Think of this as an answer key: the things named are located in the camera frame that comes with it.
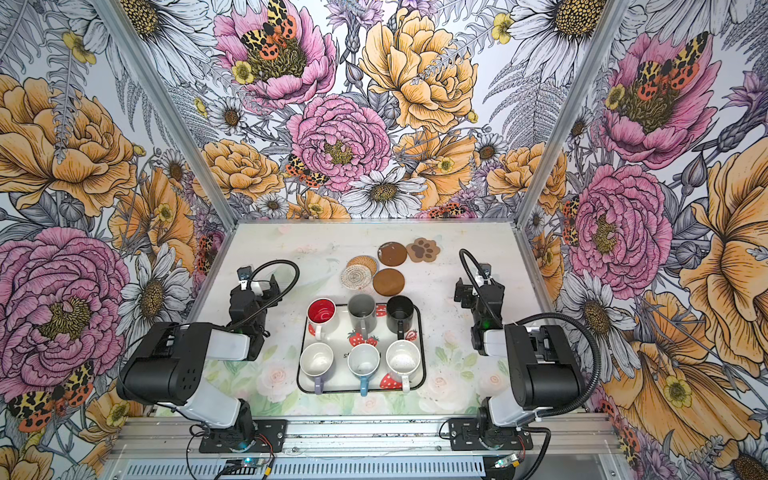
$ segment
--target paw print coaster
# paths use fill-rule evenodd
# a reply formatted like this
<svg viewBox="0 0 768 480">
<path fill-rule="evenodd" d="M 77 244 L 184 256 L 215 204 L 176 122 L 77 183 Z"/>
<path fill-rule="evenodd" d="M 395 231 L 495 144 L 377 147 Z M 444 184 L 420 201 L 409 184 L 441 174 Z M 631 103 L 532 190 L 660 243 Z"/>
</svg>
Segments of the paw print coaster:
<svg viewBox="0 0 768 480">
<path fill-rule="evenodd" d="M 406 252 L 408 252 L 412 262 L 434 262 L 440 253 L 440 247 L 434 240 L 417 238 L 406 247 Z"/>
</svg>

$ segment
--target black mounting plate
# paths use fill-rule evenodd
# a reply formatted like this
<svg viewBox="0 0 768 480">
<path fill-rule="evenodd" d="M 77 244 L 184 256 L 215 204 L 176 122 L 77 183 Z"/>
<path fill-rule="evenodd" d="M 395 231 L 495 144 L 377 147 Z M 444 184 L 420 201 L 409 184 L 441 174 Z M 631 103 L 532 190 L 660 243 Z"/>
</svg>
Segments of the black mounting plate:
<svg viewBox="0 0 768 480">
<path fill-rule="evenodd" d="M 477 419 L 457 418 L 448 420 L 451 450 L 466 452 L 468 450 L 526 450 L 533 448 L 530 435 L 518 432 L 514 428 L 492 427 L 480 441 L 480 431 Z"/>
<path fill-rule="evenodd" d="M 287 425 L 287 420 L 253 420 L 253 427 L 256 429 L 256 433 L 264 435 L 266 439 L 270 441 L 275 453 L 283 451 L 283 441 L 285 440 Z M 247 450 L 244 450 L 241 453 L 268 453 L 269 451 L 269 445 L 256 439 Z M 200 442 L 200 453 L 232 453 L 232 449 L 225 445 L 221 445 L 220 443 L 216 443 L 213 439 L 203 438 Z"/>
</svg>

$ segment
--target red wire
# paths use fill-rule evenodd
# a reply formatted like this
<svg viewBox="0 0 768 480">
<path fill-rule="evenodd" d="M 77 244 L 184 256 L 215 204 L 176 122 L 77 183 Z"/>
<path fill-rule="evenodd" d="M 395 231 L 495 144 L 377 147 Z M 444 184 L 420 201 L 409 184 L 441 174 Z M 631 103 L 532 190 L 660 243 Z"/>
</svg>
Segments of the red wire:
<svg viewBox="0 0 768 480">
<path fill-rule="evenodd" d="M 523 442 L 523 438 L 518 435 L 518 438 L 520 439 L 520 446 L 523 448 L 523 458 L 520 458 L 520 461 L 522 462 L 525 460 L 525 442 Z"/>
</svg>

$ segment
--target white mug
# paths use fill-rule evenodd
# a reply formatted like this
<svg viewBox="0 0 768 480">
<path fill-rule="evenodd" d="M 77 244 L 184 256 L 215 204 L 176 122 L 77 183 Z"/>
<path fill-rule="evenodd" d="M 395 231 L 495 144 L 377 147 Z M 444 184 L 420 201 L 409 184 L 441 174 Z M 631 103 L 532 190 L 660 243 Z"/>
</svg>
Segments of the white mug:
<svg viewBox="0 0 768 480">
<path fill-rule="evenodd" d="M 389 376 L 402 383 L 403 393 L 411 391 L 410 377 L 422 361 L 419 348 L 409 340 L 396 340 L 386 350 L 386 366 Z"/>
<path fill-rule="evenodd" d="M 336 304 L 327 298 L 319 298 L 312 301 L 306 309 L 306 318 L 315 329 L 315 340 L 323 341 L 339 326 L 339 316 L 336 315 Z"/>
<path fill-rule="evenodd" d="M 323 384 L 333 371 L 333 349 L 325 343 L 313 343 L 301 352 L 299 368 L 301 372 L 315 381 L 315 394 L 323 393 Z"/>
<path fill-rule="evenodd" d="M 349 371 L 360 379 L 360 395 L 368 395 L 368 381 L 371 379 L 381 363 L 381 354 L 370 343 L 360 343 L 352 348 L 346 357 Z"/>
</svg>

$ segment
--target tray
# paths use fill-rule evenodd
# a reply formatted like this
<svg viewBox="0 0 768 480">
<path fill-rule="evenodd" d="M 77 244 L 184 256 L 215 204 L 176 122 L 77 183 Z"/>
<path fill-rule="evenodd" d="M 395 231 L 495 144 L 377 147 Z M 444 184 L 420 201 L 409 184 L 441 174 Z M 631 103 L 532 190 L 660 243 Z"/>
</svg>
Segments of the tray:
<svg viewBox="0 0 768 480">
<path fill-rule="evenodd" d="M 349 311 L 346 308 L 346 303 L 336 304 L 336 315 L 339 317 L 339 326 L 333 332 L 328 334 L 326 341 L 333 350 L 333 376 L 325 381 L 323 387 L 323 393 L 357 393 L 360 394 L 360 379 L 357 378 L 349 371 L 349 367 L 346 364 L 346 357 L 349 355 L 349 351 L 353 345 L 350 339 L 355 334 L 355 329 L 352 327 L 352 320 L 349 319 Z M 411 390 L 424 385 L 424 381 L 427 378 L 426 362 L 424 360 L 424 341 L 422 339 L 422 313 L 417 306 L 413 309 L 416 311 L 416 321 L 413 323 L 411 329 L 406 332 L 406 339 L 416 342 L 419 347 L 419 351 L 422 354 L 422 361 L 419 368 L 413 374 L 413 378 L 410 379 Z M 369 334 L 369 339 L 375 337 L 377 343 L 375 347 L 378 349 L 381 355 L 381 363 L 379 369 L 376 370 L 376 374 L 371 377 L 368 391 L 369 392 L 390 392 L 392 390 L 399 390 L 402 388 L 400 384 L 390 386 L 389 388 L 383 388 L 382 380 L 389 379 L 389 370 L 386 367 L 386 361 L 384 355 L 387 348 L 397 340 L 397 333 L 392 333 L 386 326 L 386 304 L 376 304 L 376 328 Z M 315 340 L 312 326 L 305 320 L 304 324 L 304 337 L 301 342 L 301 352 L 304 349 L 317 343 Z M 296 384 L 299 386 L 299 390 L 304 393 L 315 394 L 315 382 L 310 377 L 301 373 L 301 369 L 297 369 Z"/>
</svg>

